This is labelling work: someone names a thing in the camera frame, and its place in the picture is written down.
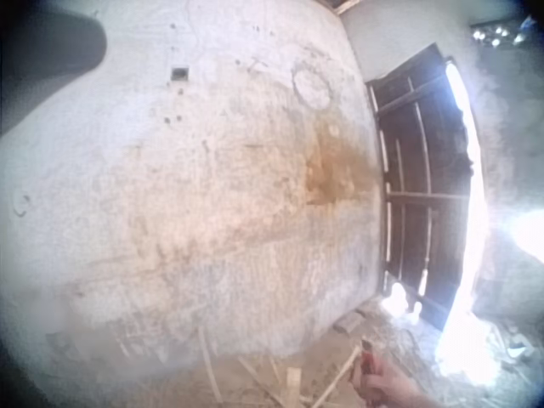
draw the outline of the hand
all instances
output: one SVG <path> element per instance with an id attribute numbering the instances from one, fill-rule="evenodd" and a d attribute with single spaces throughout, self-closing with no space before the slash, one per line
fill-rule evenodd
<path id="1" fill-rule="evenodd" d="M 397 366 L 374 356 L 374 368 L 375 374 L 364 375 L 360 358 L 354 363 L 351 383 L 362 399 L 398 407 L 411 407 L 420 399 L 417 385 Z"/>

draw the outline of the side wall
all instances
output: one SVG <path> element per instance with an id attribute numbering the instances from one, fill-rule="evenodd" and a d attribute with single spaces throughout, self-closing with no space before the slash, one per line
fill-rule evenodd
<path id="1" fill-rule="evenodd" d="M 337 16 L 64 3 L 105 59 L 0 139 L 2 338 L 49 396 L 192 364 L 199 326 L 216 355 L 291 353 L 376 291 L 377 139 Z"/>
<path id="2" fill-rule="evenodd" d="M 543 204 L 542 57 L 534 49 L 481 48 L 469 29 L 517 11 L 485 0 L 368 0 L 342 19 L 366 80 L 431 43 L 456 60 L 477 122 L 490 218 L 474 310 L 537 320 L 544 315 L 544 269 L 513 241 L 512 225 Z"/>

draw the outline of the dirt floor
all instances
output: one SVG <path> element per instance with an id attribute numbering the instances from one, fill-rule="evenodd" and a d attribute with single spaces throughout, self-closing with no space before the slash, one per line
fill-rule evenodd
<path id="1" fill-rule="evenodd" d="M 299 354 L 284 358 L 270 355 L 243 358 L 267 388 L 278 396 L 282 396 L 282 390 L 285 389 L 287 367 L 300 367 L 300 392 L 308 401 L 300 405 L 301 407 L 311 406 L 323 393 L 351 355 L 353 348 L 360 344 L 362 337 L 371 341 L 380 355 L 394 361 L 420 388 L 440 401 L 444 407 L 524 406 L 524 402 L 537 392 L 536 384 L 542 384 L 539 349 L 531 361 L 501 369 L 495 384 L 491 386 L 473 385 L 462 374 L 441 376 L 434 358 L 441 332 L 421 320 L 417 324 L 407 324 L 406 320 L 392 319 L 378 301 L 379 299 L 370 301 L 358 309 L 364 315 L 363 322 L 349 335 L 332 328 L 319 341 Z M 224 400 L 221 406 L 279 406 L 255 383 L 237 358 L 217 360 L 212 356 L 212 369 Z M 191 371 L 174 373 L 162 380 L 142 382 L 138 387 L 118 396 L 114 406 L 200 408 L 220 405 L 214 397 L 207 370 L 204 365 L 200 365 Z M 351 388 L 346 376 L 323 406 L 361 408 L 365 403 Z"/>

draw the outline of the hole in wall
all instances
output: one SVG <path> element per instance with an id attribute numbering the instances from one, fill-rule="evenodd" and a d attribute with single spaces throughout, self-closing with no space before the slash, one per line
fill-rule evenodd
<path id="1" fill-rule="evenodd" d="M 170 74 L 171 81 L 189 81 L 189 67 L 181 66 L 177 68 L 172 68 L 172 73 Z"/>

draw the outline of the wooden stick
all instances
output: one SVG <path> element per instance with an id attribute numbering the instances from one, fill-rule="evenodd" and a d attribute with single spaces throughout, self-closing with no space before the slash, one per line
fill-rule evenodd
<path id="1" fill-rule="evenodd" d="M 218 404 L 223 404 L 223 397 L 219 391 L 217 382 L 215 381 L 215 375 L 213 374 L 212 362 L 210 360 L 210 354 L 207 351 L 206 337 L 204 335 L 204 329 L 202 326 L 198 328 L 198 338 L 201 342 L 202 355 L 204 356 L 204 364 L 206 365 L 207 376 L 212 384 L 213 395 Z"/>
<path id="2" fill-rule="evenodd" d="M 298 408 L 300 406 L 300 378 L 302 371 L 300 368 L 287 368 L 286 395 L 285 401 L 287 408 Z"/>
<path id="3" fill-rule="evenodd" d="M 270 365 L 272 366 L 272 371 L 274 372 L 275 379 L 278 381 L 278 387 L 281 388 L 280 372 L 278 371 L 278 366 L 274 361 L 274 357 L 269 355 L 269 361 L 270 361 Z"/>
<path id="4" fill-rule="evenodd" d="M 359 355 L 360 355 L 360 346 L 355 346 L 354 351 L 351 352 L 351 355 L 349 356 L 349 358 L 346 360 L 345 363 L 343 363 L 343 366 L 338 372 L 337 376 L 334 378 L 334 380 L 332 380 L 332 382 L 326 388 L 325 392 L 314 402 L 311 408 L 319 408 L 325 402 L 326 398 L 334 390 L 334 388 L 337 386 L 338 382 L 344 376 L 344 374 L 348 372 L 348 370 L 353 365 L 355 359 Z"/>
<path id="5" fill-rule="evenodd" d="M 272 400 L 277 402 L 280 406 L 283 406 L 283 408 L 287 408 L 280 396 L 272 391 L 270 388 L 268 388 L 268 386 L 263 382 L 263 380 L 261 380 L 257 372 L 253 370 L 253 367 L 251 367 L 247 361 L 245 361 L 242 357 L 238 357 L 238 362 L 242 364 L 242 366 L 246 369 L 249 375 L 252 376 L 253 381 L 257 383 L 257 385 L 262 388 L 268 395 L 270 395 L 270 397 L 272 397 Z"/>

